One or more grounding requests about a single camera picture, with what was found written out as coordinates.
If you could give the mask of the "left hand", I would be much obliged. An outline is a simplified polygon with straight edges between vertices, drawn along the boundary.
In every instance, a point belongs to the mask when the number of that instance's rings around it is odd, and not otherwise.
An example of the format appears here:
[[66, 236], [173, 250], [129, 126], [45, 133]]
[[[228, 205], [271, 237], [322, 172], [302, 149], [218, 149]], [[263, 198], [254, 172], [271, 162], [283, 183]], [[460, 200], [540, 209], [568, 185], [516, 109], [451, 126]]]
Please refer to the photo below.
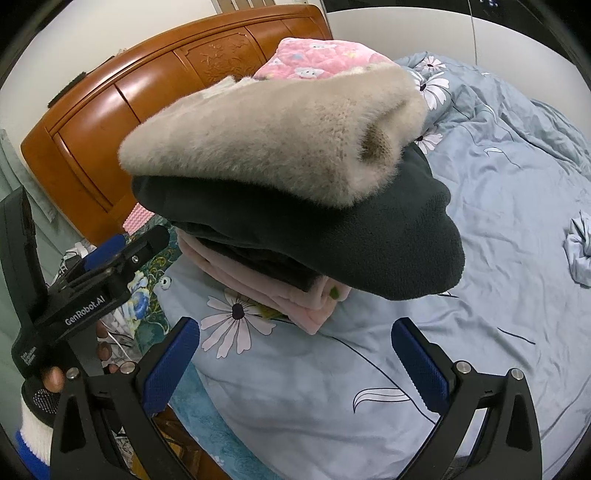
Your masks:
[[[94, 327], [86, 327], [70, 338], [68, 346], [91, 376], [101, 374], [104, 368], [107, 368], [108, 373], [114, 373], [118, 367], [111, 362], [112, 348], [108, 343], [110, 339], [109, 330], [99, 320]], [[66, 375], [58, 366], [53, 366], [42, 374], [43, 386], [51, 393], [60, 393], [65, 380]]]

